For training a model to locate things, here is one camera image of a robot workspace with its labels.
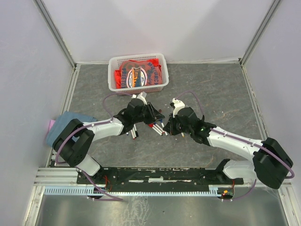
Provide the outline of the white marker blue eraser cap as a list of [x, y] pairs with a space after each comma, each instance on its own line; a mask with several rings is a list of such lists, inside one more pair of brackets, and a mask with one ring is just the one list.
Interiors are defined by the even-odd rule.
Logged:
[[164, 130], [165, 125], [164, 125], [164, 123], [163, 123], [163, 120], [160, 120], [160, 123], [161, 123], [161, 127], [162, 127], [162, 130], [163, 130], [164, 134], [165, 134], [166, 136], [168, 136], [168, 133]]

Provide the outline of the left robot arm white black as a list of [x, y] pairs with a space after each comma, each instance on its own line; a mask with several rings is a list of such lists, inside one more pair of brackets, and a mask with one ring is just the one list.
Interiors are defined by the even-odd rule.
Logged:
[[98, 121], [93, 117], [72, 112], [64, 112], [54, 123], [47, 143], [70, 167], [87, 174], [94, 184], [102, 182], [103, 167], [88, 151], [93, 142], [110, 136], [124, 135], [135, 130], [136, 124], [146, 125], [164, 119], [164, 115], [143, 98], [133, 98], [126, 108], [109, 119]]

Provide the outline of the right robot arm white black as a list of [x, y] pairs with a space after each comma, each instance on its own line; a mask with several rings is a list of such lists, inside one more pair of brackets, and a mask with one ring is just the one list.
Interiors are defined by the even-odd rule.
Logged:
[[293, 162], [275, 139], [269, 137], [261, 141], [230, 133], [204, 118], [198, 118], [190, 107], [171, 113], [163, 130], [172, 136], [187, 134], [199, 144], [243, 157], [242, 161], [225, 159], [219, 164], [215, 178], [220, 184], [231, 179], [249, 178], [278, 189], [285, 179], [294, 177]]

